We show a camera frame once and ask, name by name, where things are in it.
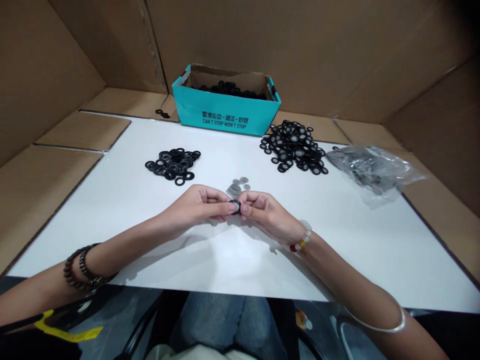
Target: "person's left hand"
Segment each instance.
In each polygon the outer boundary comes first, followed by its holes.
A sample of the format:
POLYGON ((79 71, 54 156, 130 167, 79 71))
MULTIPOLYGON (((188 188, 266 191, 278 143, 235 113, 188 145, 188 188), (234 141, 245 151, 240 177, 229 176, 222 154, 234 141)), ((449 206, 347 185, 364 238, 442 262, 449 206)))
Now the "person's left hand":
POLYGON ((207 218, 221 223, 237 211, 224 192, 205 185, 192 185, 172 205, 149 222, 161 231, 165 241, 173 240, 207 218))

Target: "clear plastic bag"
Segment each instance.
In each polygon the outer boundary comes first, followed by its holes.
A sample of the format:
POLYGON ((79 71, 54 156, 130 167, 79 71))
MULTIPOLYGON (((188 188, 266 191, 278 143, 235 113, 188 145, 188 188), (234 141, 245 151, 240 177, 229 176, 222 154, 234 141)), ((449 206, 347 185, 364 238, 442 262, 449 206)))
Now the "clear plastic bag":
POLYGON ((326 157, 359 186, 363 202, 371 208, 394 201, 404 186, 427 178, 408 161, 376 146, 347 146, 326 157))

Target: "pile of black rubber washers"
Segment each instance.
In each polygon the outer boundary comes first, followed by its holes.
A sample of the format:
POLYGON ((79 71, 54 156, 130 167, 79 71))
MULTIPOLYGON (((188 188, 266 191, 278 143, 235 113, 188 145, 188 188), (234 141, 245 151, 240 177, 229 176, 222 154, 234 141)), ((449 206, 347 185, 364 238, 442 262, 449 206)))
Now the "pile of black rubber washers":
POLYGON ((182 186, 187 180, 193 180, 195 174, 188 171, 199 159, 201 153, 198 150, 185 151, 179 147, 170 151, 161 151, 158 160, 147 161, 145 167, 157 176, 163 176, 167 180, 175 180, 175 185, 182 186))
POLYGON ((278 164, 278 171, 285 173, 294 162, 302 171, 310 170, 314 175, 328 174, 322 157, 325 151, 312 137, 311 127, 305 127, 296 121, 284 120, 279 126, 270 125, 272 134, 266 135, 260 144, 265 154, 275 153, 271 162, 278 164))
POLYGON ((237 96, 240 98, 267 100, 267 96, 264 93, 257 94, 255 91, 249 90, 241 91, 240 88, 237 87, 236 83, 230 81, 225 82, 220 80, 218 85, 213 85, 212 87, 202 85, 197 90, 207 91, 215 94, 237 96))

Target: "hand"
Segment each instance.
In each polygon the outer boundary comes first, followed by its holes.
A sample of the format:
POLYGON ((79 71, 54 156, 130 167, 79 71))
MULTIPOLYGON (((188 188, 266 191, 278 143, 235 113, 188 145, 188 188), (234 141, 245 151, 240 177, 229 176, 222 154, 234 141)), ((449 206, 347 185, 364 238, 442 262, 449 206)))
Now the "hand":
POLYGON ((284 245, 298 244, 305 227, 269 193, 244 191, 238 198, 241 219, 251 222, 272 239, 284 245))
POLYGON ((199 222, 211 218, 221 223, 237 211, 237 206, 224 192, 205 185, 192 185, 172 205, 153 217, 155 227, 160 227, 162 238, 169 241, 178 238, 199 222))

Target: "person's lap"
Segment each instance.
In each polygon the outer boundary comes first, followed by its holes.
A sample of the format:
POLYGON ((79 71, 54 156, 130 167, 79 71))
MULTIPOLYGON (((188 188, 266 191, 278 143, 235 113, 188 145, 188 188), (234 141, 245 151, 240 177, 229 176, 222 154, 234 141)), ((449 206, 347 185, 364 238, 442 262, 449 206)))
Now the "person's lap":
POLYGON ((173 327, 177 352, 203 344, 224 353, 238 349, 258 359, 287 359, 264 297, 191 292, 173 327))

